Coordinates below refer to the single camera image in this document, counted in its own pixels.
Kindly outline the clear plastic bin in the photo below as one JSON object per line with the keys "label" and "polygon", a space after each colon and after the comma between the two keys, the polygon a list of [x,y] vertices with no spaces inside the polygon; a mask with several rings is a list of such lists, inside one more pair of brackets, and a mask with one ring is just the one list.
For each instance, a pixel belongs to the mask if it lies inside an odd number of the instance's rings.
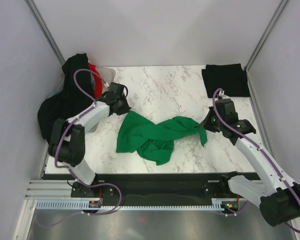
{"label": "clear plastic bin", "polygon": [[[116,76],[116,71],[112,68],[107,67],[96,67],[96,70],[98,71],[100,77],[102,78],[102,93],[106,92],[106,90],[109,88],[110,84],[114,81]],[[50,98],[56,94],[58,94],[60,91],[55,91],[47,96],[47,98]],[[95,124],[88,132],[93,133],[97,130],[99,123]]]}

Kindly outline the green t shirt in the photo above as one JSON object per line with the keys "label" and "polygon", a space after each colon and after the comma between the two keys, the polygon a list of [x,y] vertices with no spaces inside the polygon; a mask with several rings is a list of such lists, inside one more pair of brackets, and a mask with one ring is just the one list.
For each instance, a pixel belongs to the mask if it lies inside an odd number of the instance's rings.
{"label": "green t shirt", "polygon": [[208,142],[206,130],[192,118],[176,116],[155,124],[130,111],[119,129],[116,152],[137,152],[141,158],[160,166],[170,161],[175,140],[192,135],[199,135],[202,146]]}

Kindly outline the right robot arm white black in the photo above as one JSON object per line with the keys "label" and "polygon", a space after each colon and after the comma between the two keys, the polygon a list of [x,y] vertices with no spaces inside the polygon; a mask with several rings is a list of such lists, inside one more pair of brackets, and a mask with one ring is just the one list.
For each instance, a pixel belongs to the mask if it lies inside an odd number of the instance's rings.
{"label": "right robot arm white black", "polygon": [[270,155],[253,125],[246,119],[239,119],[231,99],[214,99],[200,125],[210,132],[221,132],[230,140],[262,181],[262,184],[256,184],[238,172],[231,172],[219,184],[223,196],[237,194],[244,197],[259,208],[264,220],[272,227],[300,217],[300,183]]}

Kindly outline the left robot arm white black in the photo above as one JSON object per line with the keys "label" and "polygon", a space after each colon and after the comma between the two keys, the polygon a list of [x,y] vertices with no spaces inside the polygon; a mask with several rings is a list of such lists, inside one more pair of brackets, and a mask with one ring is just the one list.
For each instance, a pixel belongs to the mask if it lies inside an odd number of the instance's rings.
{"label": "left robot arm white black", "polygon": [[54,158],[58,169],[67,169],[82,185],[82,191],[89,197],[96,196],[100,185],[96,173],[85,160],[86,133],[96,128],[102,120],[116,114],[126,114],[128,88],[112,82],[106,92],[77,115],[68,119],[57,119],[53,124],[48,153]]}

